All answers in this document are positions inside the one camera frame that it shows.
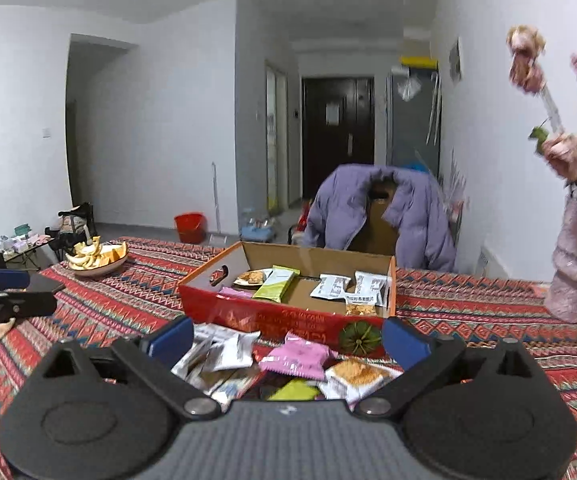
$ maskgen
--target fruit bowl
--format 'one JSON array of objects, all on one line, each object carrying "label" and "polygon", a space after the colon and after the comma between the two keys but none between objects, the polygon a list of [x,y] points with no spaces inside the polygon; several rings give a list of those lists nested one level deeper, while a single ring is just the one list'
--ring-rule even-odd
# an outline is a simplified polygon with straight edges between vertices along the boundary
[{"label": "fruit bowl", "polygon": [[104,276],[121,267],[128,257],[126,242],[102,244],[98,236],[93,237],[91,244],[77,244],[73,249],[75,255],[66,255],[68,267],[75,276],[83,278]]}]

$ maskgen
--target red patterned tablecloth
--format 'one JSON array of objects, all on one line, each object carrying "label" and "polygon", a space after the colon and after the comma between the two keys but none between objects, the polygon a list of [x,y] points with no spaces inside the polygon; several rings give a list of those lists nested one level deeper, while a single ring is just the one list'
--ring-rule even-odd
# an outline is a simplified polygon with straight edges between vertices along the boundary
[{"label": "red patterned tablecloth", "polygon": [[[157,329],[182,312],[177,281],[220,251],[125,239],[128,263],[102,280],[74,279],[61,266],[44,271],[66,288],[53,316],[22,322],[1,341],[0,416],[53,342],[106,346],[119,335]],[[400,269],[397,294],[398,315],[424,333],[457,333],[474,346],[507,335],[523,341],[577,419],[577,325],[553,319],[530,283]],[[0,454],[0,480],[9,478]],[[566,479],[577,480],[577,453]]]}]

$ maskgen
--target red bucket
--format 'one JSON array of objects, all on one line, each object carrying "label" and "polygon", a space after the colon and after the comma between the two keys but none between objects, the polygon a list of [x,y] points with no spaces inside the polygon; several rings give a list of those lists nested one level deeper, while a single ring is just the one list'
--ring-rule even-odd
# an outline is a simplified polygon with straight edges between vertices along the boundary
[{"label": "red bucket", "polygon": [[206,217],[201,213],[175,216],[175,225],[180,241],[185,244],[200,244],[206,238]]}]

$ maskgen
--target dark brown door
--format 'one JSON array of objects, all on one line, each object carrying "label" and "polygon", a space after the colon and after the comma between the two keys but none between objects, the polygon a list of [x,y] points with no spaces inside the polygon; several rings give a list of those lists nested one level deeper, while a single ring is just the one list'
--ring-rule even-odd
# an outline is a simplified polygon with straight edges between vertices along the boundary
[{"label": "dark brown door", "polygon": [[303,197],[341,164],[372,164],[375,153],[373,78],[302,81]]}]

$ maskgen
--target jacket sleeve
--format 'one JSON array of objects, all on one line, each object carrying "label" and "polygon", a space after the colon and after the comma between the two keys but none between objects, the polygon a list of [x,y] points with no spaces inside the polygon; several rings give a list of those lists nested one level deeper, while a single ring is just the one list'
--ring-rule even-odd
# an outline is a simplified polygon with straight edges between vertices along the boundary
[{"label": "jacket sleeve", "polygon": [[302,245],[306,247],[325,247],[326,219],[328,216],[328,202],[334,189],[335,172],[330,174],[319,186],[317,195],[308,212],[306,230],[303,233]]},{"label": "jacket sleeve", "polygon": [[428,269],[453,272],[456,252],[448,227],[448,217],[438,195],[433,193],[428,212],[428,236],[425,250]]}]

